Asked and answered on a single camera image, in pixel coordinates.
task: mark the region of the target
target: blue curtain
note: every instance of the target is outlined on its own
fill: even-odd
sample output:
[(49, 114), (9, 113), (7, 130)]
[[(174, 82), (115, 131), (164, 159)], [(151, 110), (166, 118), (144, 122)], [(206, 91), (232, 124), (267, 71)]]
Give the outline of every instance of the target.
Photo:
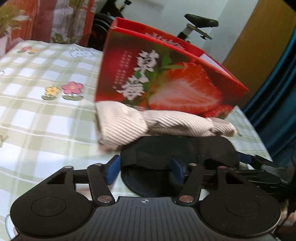
[(296, 147), (295, 78), (296, 28), (276, 67), (243, 109), (273, 161), (281, 166), (289, 163)]

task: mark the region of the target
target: checkered bedsheet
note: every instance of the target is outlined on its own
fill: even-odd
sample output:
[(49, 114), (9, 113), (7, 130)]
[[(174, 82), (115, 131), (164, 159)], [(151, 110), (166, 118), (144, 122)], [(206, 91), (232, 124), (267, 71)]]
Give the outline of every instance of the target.
[[(85, 169), (115, 154), (101, 152), (96, 139), (93, 98), (101, 57), (78, 45), (29, 40), (0, 59), (0, 241), (9, 240), (5, 217), (20, 195), (63, 166)], [(78, 94), (66, 94), (71, 87)], [(239, 130), (229, 138), (238, 151), (270, 159), (238, 107), (227, 119)], [(90, 197), (87, 185), (77, 189)], [(115, 198), (135, 196), (120, 176), (110, 189)]]

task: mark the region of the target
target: rolled beige cloth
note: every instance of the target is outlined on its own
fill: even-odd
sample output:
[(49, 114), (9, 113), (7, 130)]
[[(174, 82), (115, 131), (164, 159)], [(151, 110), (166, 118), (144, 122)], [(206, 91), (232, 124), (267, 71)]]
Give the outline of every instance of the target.
[(170, 110), (138, 111), (116, 101), (95, 103), (98, 137), (104, 145), (126, 145), (144, 135), (234, 136), (228, 121)]

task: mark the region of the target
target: brown door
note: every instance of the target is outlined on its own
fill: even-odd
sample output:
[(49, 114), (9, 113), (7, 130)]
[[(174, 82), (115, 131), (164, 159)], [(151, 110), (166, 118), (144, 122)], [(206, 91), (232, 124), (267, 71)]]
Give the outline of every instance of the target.
[(259, 0), (223, 65), (249, 88), (242, 108), (281, 57), (296, 25), (296, 13), (283, 0)]

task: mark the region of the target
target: red box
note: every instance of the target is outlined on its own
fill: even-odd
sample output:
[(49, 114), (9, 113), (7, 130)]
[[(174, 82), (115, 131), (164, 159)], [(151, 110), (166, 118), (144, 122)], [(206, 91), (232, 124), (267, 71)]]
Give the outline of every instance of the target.
[(95, 101), (224, 118), (248, 89), (203, 50), (123, 18), (110, 27)]

